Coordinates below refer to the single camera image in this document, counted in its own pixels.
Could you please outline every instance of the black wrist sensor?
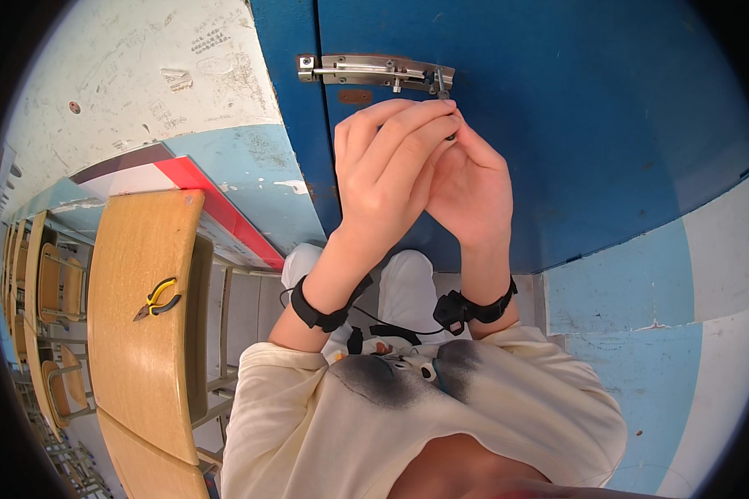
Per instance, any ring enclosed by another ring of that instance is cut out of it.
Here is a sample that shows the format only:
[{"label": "black wrist sensor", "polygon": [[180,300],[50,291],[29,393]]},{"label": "black wrist sensor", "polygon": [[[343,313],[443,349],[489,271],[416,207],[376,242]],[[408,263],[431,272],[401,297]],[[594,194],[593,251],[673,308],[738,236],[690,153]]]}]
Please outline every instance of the black wrist sensor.
[{"label": "black wrist sensor", "polygon": [[297,316],[303,320],[308,327],[319,326],[322,331],[331,333],[344,324],[347,320],[347,316],[350,314],[350,308],[352,304],[367,290],[369,286],[374,282],[371,275],[366,274],[366,277],[358,284],[355,290],[352,292],[347,305],[344,308],[333,312],[332,314],[322,314],[312,307],[306,300],[303,294],[303,281],[305,277],[300,279],[300,282],[294,286],[294,292],[291,293],[291,308],[297,313]]},{"label": "black wrist sensor", "polygon": [[513,276],[510,277],[510,287],[507,294],[490,305],[480,306],[474,304],[464,298],[459,292],[450,291],[449,294],[444,294],[439,298],[439,302],[435,305],[435,310],[433,311],[433,319],[441,327],[458,336],[463,332],[464,323],[468,323],[472,319],[477,319],[484,324],[499,320],[502,314],[505,313],[510,299],[514,294],[518,293],[519,291],[516,288],[516,283],[513,281]]}]

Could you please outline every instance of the tiled floor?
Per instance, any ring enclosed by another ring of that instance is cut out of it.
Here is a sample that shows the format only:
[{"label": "tiled floor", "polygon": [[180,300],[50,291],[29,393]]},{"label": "tiled floor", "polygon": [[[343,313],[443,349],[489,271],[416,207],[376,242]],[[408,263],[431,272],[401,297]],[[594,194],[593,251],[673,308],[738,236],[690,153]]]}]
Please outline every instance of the tiled floor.
[{"label": "tiled floor", "polygon": [[[360,298],[357,305],[370,314],[377,314],[380,271],[373,271],[374,285]],[[538,325],[544,330],[543,310],[539,312],[538,302],[543,304],[543,286],[538,284],[538,279],[529,275],[514,276],[519,289],[516,299],[519,305],[519,314],[524,324]],[[438,296],[448,293],[452,289],[460,289],[460,274],[434,274],[433,281]],[[279,278],[254,277],[249,275],[233,274],[230,296],[230,310],[228,314],[228,363],[237,365],[239,357],[249,345],[256,342],[266,341],[271,328],[274,326],[283,306],[280,304],[279,296],[284,290]],[[222,302],[223,269],[215,265],[211,274],[211,287],[208,297],[208,375],[209,379],[215,378],[219,373],[219,330]],[[368,334],[368,327],[374,324],[374,320],[368,318],[359,311],[350,313],[350,323],[359,326]],[[60,334],[70,338],[86,338],[86,327],[84,323],[73,324],[68,331]],[[222,399],[209,394],[209,405],[222,402]],[[73,441],[81,441],[95,456],[97,471],[109,484],[115,497],[123,497],[124,493],[120,487],[119,479],[114,472],[108,450],[105,448],[100,434],[100,425],[97,423],[96,415],[80,417],[72,421],[66,434]],[[206,423],[194,431],[195,444],[208,450],[219,450],[222,447],[219,423],[216,421]]]}]

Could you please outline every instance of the black wire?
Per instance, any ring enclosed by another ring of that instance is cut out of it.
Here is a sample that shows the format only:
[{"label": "black wire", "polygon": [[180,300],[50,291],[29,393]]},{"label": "black wire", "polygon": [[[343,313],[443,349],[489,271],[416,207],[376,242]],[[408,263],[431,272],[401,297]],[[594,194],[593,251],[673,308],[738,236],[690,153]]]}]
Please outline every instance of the black wire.
[{"label": "black wire", "polygon": [[[278,300],[280,301],[280,306],[282,306],[283,308],[286,308],[286,304],[283,303],[283,295],[286,294],[286,293],[288,293],[289,291],[293,291],[293,290],[294,290],[294,288],[290,287],[290,288],[284,289],[283,291],[280,292],[280,294],[278,295]],[[383,324],[384,326],[399,327],[399,326],[395,326],[394,324],[389,324],[386,321],[382,321],[382,320],[378,319],[377,317],[375,317],[372,314],[369,314],[369,312],[363,310],[359,306],[353,305],[352,307],[355,310],[357,310],[357,311],[361,312],[362,314],[366,315],[368,318],[374,319],[375,321],[379,322],[380,324]],[[433,331],[432,333],[420,333],[418,331],[411,331],[410,329],[408,331],[410,331],[410,332],[412,332],[414,334],[439,334],[440,332],[444,331],[444,328],[442,327],[438,331]]]}]

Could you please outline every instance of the person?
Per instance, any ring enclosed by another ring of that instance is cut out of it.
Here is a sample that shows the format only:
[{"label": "person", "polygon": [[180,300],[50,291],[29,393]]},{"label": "person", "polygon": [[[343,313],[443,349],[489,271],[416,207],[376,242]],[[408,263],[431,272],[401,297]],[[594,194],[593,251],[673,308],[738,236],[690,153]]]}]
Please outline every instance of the person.
[{"label": "person", "polygon": [[[461,294],[480,306],[507,294],[507,163],[454,101],[363,109],[335,128],[335,159],[342,223],[323,250],[299,245],[283,271],[311,309],[344,309],[425,210],[460,243]],[[437,331],[432,272],[419,252],[391,258],[380,320]],[[346,350],[349,325],[310,327],[294,303],[241,355],[224,499],[612,497],[597,488],[625,452],[619,405],[591,366],[519,322],[515,299],[466,336],[375,337],[360,354]],[[603,495],[576,495],[589,491]]]}]

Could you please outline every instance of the forearm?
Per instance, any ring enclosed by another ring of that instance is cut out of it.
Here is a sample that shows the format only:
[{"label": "forearm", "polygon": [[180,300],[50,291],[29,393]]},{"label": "forearm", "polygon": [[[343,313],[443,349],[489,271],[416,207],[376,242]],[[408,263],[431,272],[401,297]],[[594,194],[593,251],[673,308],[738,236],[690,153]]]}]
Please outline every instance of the forearm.
[{"label": "forearm", "polygon": [[[474,246],[461,245],[461,294],[477,305],[490,305],[510,287],[510,235]],[[483,324],[469,322],[473,339],[485,338],[519,320],[516,299],[512,299],[499,320]]]},{"label": "forearm", "polygon": [[[359,256],[360,252],[345,242],[341,234],[330,235],[322,256],[303,283],[308,304],[322,314],[343,308],[371,268],[368,262],[362,264]],[[268,341],[292,350],[318,352],[329,337],[330,333],[319,326],[308,327],[289,304],[272,328]]]}]

